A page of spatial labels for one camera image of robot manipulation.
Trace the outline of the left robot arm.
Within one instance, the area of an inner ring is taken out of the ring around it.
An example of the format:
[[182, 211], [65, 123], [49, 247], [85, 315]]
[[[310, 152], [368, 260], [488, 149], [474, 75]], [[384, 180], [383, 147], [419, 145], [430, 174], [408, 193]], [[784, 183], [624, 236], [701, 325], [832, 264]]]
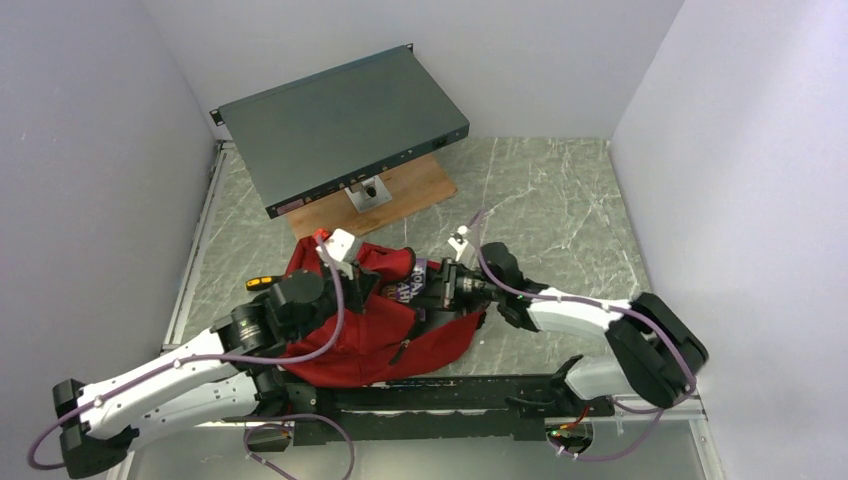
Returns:
[[107, 380], [56, 384], [60, 468], [85, 479], [172, 431], [279, 417], [288, 394], [274, 369], [326, 357], [379, 282], [356, 263], [296, 270], [169, 353]]

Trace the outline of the orange Roald Dahl book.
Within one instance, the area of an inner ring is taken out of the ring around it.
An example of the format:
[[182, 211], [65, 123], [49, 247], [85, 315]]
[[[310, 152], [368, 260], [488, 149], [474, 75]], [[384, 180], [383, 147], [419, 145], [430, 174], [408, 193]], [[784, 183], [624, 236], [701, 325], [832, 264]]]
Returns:
[[382, 295], [390, 300], [409, 304], [427, 285], [428, 260], [417, 259], [408, 277], [404, 280], [387, 285]]

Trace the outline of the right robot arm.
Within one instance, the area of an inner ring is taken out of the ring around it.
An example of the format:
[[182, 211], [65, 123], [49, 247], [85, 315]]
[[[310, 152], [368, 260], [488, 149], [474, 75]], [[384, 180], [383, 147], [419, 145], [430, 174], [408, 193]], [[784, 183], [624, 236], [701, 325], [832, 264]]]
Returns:
[[525, 276], [501, 242], [480, 252], [475, 268], [451, 258], [428, 268], [412, 304], [428, 312], [467, 313], [495, 304], [515, 328], [605, 341], [610, 354], [576, 355], [556, 371], [550, 392], [560, 413], [574, 415], [590, 400], [626, 394], [670, 409], [695, 389], [708, 350], [659, 296], [601, 300], [568, 294]]

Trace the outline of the red student backpack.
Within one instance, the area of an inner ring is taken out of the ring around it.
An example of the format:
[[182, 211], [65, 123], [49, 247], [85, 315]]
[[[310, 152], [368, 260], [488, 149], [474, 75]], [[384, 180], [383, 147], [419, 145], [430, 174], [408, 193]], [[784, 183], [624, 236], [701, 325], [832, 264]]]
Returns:
[[346, 310], [336, 342], [321, 355], [283, 368], [326, 388], [356, 388], [423, 375], [458, 360], [486, 319], [478, 307], [465, 312], [424, 312], [399, 302], [393, 289], [409, 281], [417, 267], [435, 273], [434, 261], [419, 260], [409, 247], [364, 243], [360, 265], [380, 275], [365, 311]]

